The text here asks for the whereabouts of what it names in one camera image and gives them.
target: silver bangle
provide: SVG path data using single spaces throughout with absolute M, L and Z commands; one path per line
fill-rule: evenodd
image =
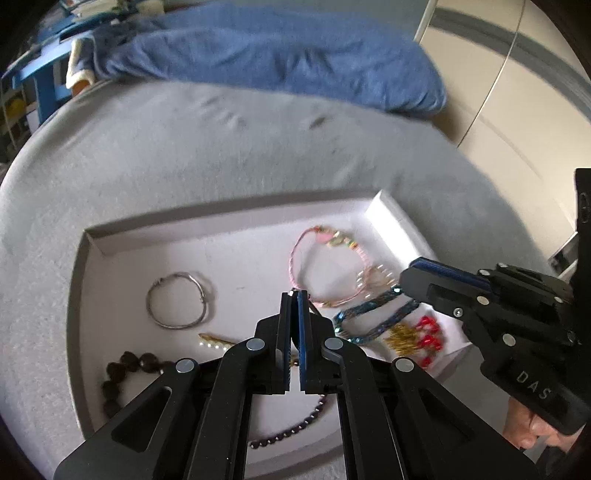
M 154 315 L 154 312 L 152 311 L 152 293 L 154 292 L 154 290 L 175 278 L 184 278 L 185 280 L 189 280 L 190 282 L 194 283 L 197 286 L 197 289 L 199 290 L 199 299 L 201 301 L 201 305 L 203 305 L 203 311 L 201 312 L 201 315 L 199 315 L 199 317 L 197 317 L 197 319 L 193 320 L 191 323 L 186 323 L 184 325 L 169 325 L 167 323 L 164 323 L 161 320 L 158 320 L 156 318 L 156 315 Z M 170 275 L 167 275 L 166 277 L 159 278 L 154 283 L 152 283 L 152 286 L 146 294 L 146 310 L 148 311 L 148 315 L 150 316 L 150 318 L 152 318 L 156 325 L 162 328 L 167 328 L 169 330 L 183 330 L 185 328 L 194 327 L 195 325 L 203 321 L 207 313 L 207 298 L 205 297 L 203 287 L 194 276 L 192 276 L 188 272 L 174 272 Z

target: pink bracelet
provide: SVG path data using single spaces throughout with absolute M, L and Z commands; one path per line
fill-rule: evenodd
M 367 283 L 366 278 L 369 275 L 369 272 L 372 268 L 371 261 L 367 255 L 367 253 L 365 253 L 365 251 L 359 246 L 359 244 L 357 242 L 350 239 L 348 236 L 346 236 L 342 232 L 339 232 L 337 230 L 334 230 L 332 228 L 325 227 L 322 225 L 316 225 L 316 226 L 313 226 L 311 228 L 304 230 L 302 232 L 302 234 L 300 235 L 300 237 L 298 238 L 297 242 L 295 243 L 294 248 L 291 249 L 290 260 L 289 260 L 289 265 L 288 265 L 288 272 L 290 275 L 291 286 L 293 288 L 298 289 L 298 290 L 306 290 L 305 287 L 303 287 L 302 285 L 300 285 L 297 282 L 296 277 L 294 275 L 294 254 L 296 253 L 296 249 L 298 248 L 302 239 L 306 235 L 308 235 L 308 233 L 312 233 L 312 232 L 316 233 L 317 235 L 323 234 L 323 235 L 330 236 L 330 238 L 326 242 L 322 242 L 322 243 L 326 243 L 326 245 L 328 245 L 329 247 L 336 247 L 337 245 L 345 244 L 351 250 L 356 252 L 359 255 L 359 257 L 361 258 L 361 261 L 363 262 L 363 272 L 362 272 L 363 281 L 359 282 L 357 284 L 357 289 L 355 290 L 355 292 L 347 298 L 322 301 L 322 300 L 316 300 L 312 297 L 312 295 L 310 295 L 310 301 L 314 304 L 317 304 L 317 306 L 319 306 L 319 307 L 332 308 L 332 307 L 338 307 L 339 305 L 342 305 L 343 303 L 353 300 L 357 295 L 359 295 L 361 292 L 363 292 L 363 290 L 365 288 L 365 284 Z

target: dark bead bracelet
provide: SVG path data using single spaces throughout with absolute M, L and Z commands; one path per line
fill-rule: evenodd
M 106 372 L 109 379 L 100 386 L 105 398 L 103 412 L 107 418 L 112 419 L 121 410 L 121 405 L 117 401 L 121 393 L 119 384 L 125 379 L 127 372 L 137 372 L 141 369 L 149 374 L 156 372 L 162 374 L 164 369 L 170 366 L 174 366 L 174 362 L 160 362 L 153 353 L 144 353 L 138 358 L 132 352 L 124 352 L 119 362 L 108 364 Z
M 121 410 L 121 405 L 117 402 L 117 398 L 121 393 L 119 384 L 125 379 L 127 372 L 136 372 L 139 369 L 146 373 L 160 373 L 162 375 L 166 369 L 174 368 L 175 363 L 170 361 L 160 362 L 153 353 L 144 353 L 139 358 L 132 352 L 125 352 L 121 355 L 119 362 L 111 362 L 107 365 L 107 376 L 109 380 L 103 382 L 101 390 L 105 403 L 103 404 L 103 412 L 108 419 L 112 419 Z M 294 366 L 298 366 L 298 360 L 294 361 Z M 294 425 L 288 429 L 278 432 L 269 437 L 253 440 L 249 442 L 249 445 L 253 449 L 259 447 L 266 447 L 273 445 L 275 442 L 279 442 L 283 439 L 291 437 L 297 433 L 300 433 L 312 422 L 316 421 L 320 416 L 320 413 L 324 409 L 324 405 L 327 402 L 326 395 L 320 395 L 318 403 L 314 410 L 304 418 L 298 425 Z

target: white tray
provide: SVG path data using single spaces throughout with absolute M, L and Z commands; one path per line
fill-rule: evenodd
M 118 361 L 124 351 L 152 352 L 161 360 L 188 356 L 204 362 L 222 352 L 199 346 L 198 333 L 235 341 L 251 337 L 259 319 L 278 313 L 281 293 L 291 288 L 287 261 L 293 243 L 304 229 L 319 224 L 349 232 L 376 264 L 388 264 L 395 273 L 416 257 L 434 258 L 414 225 L 384 192 L 375 197 L 318 193 L 188 207 L 86 231 L 74 268 L 68 319 L 70 383 L 85 436 L 106 420 L 100 384 L 109 362 Z M 354 289 L 361 269 L 351 250 L 315 244 L 313 235 L 303 242 L 295 265 L 296 270 L 302 267 L 302 281 L 309 290 L 322 297 Z M 189 330 L 164 330 L 145 309 L 150 285 L 174 271 L 197 275 L 212 299 L 204 322 Z M 405 301 L 390 302 L 354 320 L 348 329 L 363 333 Z M 189 319 L 200 304 L 194 287 L 179 281 L 158 296 L 156 307 L 168 317 Z M 327 317 L 336 312 L 323 310 Z M 446 337 L 444 351 L 430 368 L 436 375 L 468 342 L 457 320 L 426 305 L 407 321 L 415 322 L 425 313 L 438 318 Z M 393 351 L 380 342 L 366 351 L 377 358 L 394 358 Z M 300 392 L 296 372 L 291 379 L 291 391 L 285 396 L 255 397 L 250 439 L 297 424 L 314 408 L 317 397 Z M 154 375 L 129 375 L 121 400 L 127 403 L 154 380 Z M 340 443 L 339 416 L 332 399 L 310 428 L 275 445 L 249 450 L 246 475 L 286 468 Z

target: blue blanket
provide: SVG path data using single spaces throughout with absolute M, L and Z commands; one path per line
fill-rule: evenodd
M 280 90 L 383 111 L 436 113 L 443 82 L 421 47 L 359 16 L 212 2 L 99 27 L 74 70 Z

